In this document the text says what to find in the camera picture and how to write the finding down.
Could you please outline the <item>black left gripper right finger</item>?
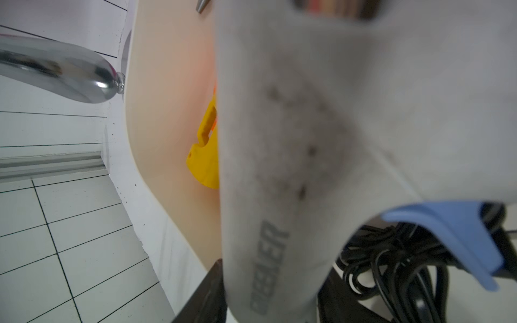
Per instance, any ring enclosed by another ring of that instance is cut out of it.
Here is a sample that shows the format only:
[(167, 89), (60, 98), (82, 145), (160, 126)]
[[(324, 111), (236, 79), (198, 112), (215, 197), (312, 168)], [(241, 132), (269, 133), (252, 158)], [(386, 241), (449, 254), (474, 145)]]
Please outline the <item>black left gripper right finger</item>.
[(361, 305), (335, 269), (331, 269), (318, 293), (318, 310), (323, 323), (389, 322)]

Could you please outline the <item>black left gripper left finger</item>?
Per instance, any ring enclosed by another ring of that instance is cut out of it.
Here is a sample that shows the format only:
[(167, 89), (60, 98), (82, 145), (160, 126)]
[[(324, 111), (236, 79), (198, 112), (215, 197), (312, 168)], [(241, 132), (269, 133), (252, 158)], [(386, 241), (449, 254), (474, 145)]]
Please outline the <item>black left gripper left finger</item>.
[(223, 285), (223, 262), (217, 260), (173, 323), (225, 323), (228, 306)]

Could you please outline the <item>yellow glue gun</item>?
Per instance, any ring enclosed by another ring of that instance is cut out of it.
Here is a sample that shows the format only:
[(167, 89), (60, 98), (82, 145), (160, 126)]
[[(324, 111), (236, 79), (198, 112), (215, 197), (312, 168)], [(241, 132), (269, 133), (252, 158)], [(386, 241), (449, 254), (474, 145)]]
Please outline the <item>yellow glue gun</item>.
[(198, 142), (191, 146), (187, 168), (203, 186), (219, 188), (217, 94), (214, 93), (197, 130)]

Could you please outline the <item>white glue gun blue trigger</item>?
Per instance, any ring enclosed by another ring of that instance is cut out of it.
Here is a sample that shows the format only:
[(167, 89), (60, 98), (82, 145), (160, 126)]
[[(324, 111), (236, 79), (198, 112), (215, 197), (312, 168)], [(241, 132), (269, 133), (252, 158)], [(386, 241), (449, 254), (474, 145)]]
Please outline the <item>white glue gun blue trigger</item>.
[(516, 2), (385, 1), (368, 21), (216, 1), (226, 301), (313, 322), (348, 239), (391, 209), (516, 202)]

